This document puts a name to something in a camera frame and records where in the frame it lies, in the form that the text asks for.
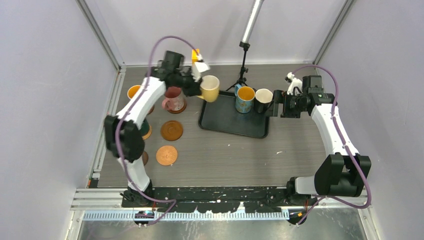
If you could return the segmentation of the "cream yellow mug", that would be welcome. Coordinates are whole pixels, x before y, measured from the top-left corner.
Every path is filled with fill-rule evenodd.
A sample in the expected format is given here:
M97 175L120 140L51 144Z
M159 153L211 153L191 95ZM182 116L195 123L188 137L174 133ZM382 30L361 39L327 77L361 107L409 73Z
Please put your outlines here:
M220 92L220 80L213 75L205 75L202 77L200 84L201 94L197 95L198 98L212 103L217 100Z

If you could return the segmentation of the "pink ghost mug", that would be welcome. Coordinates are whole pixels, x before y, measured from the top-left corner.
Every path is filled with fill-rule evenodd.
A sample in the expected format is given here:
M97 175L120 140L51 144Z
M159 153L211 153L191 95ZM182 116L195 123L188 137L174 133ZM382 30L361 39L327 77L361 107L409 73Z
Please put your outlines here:
M162 101L162 107L167 111L175 103L181 103L185 101L182 95L182 89L180 87L172 86L169 87L165 94L165 99Z

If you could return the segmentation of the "floral white mug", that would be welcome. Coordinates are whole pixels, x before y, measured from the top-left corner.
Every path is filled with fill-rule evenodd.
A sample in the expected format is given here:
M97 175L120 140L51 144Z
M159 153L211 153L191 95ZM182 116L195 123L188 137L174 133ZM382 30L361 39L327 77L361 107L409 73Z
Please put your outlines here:
M127 91L127 97L131 100L139 91L141 85L133 85Z

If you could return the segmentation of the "rattan coaster front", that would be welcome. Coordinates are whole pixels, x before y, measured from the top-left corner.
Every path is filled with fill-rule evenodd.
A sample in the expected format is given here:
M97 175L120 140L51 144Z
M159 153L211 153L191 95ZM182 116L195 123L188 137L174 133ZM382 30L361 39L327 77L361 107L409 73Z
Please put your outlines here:
M142 136L142 139L143 139L143 140L148 139L148 138L151 136L151 134L152 134L152 126L151 126L151 125L149 125L148 132L147 132L145 135L143 135L143 136Z

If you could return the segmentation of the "rattan coaster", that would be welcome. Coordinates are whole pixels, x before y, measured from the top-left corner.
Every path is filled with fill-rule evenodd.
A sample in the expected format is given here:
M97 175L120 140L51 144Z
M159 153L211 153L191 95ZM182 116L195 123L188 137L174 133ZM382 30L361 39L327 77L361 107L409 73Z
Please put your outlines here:
M174 146L165 145L156 152L156 161L163 166L172 165L178 158L178 151Z
M142 136L142 139L143 139L143 140L148 139L148 138L151 136L151 134L152 134L152 126L151 126L151 125L149 125L148 132L147 132L145 135L143 135L143 136Z

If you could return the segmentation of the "dark brown wooden coaster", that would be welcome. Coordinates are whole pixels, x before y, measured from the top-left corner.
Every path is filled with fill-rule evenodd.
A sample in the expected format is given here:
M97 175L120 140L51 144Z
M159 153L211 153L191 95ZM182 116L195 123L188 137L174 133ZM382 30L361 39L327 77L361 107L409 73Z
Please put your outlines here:
M143 165L145 166L148 163L148 161L149 161L149 155L148 155L148 153L146 151L144 151L142 153L141 158L142 158Z

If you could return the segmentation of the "dark green mug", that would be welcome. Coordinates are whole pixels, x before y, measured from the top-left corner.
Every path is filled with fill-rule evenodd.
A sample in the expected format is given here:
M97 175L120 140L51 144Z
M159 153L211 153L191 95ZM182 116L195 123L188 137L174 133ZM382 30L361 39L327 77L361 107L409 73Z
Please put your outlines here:
M149 131L149 123L146 118L143 120L139 131L141 136L145 135Z

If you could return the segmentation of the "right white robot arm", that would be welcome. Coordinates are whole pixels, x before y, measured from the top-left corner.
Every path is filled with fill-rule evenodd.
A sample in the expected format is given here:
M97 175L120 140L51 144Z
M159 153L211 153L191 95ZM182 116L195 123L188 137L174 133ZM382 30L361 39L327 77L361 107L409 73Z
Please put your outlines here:
M299 205L306 195L359 197L372 163L350 141L339 119L335 95L324 91L319 75L298 79L290 72L285 80L288 90L274 91L274 105L283 106L283 118L298 119L307 112L318 128L327 155L314 175L292 177L287 182L287 202Z

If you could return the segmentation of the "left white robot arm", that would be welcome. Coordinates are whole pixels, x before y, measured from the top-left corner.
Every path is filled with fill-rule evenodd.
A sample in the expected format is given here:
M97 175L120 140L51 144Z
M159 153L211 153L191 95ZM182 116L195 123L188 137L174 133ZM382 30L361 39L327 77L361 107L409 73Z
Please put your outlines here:
M194 52L196 61L192 66L184 66L182 54L166 51L163 60L147 69L129 103L116 115L107 115L104 119L106 149L117 158L128 181L123 195L141 207L148 207L154 200L142 158L145 151L143 123L150 109L170 87L181 88L188 97L201 95L201 74L210 68L199 51Z

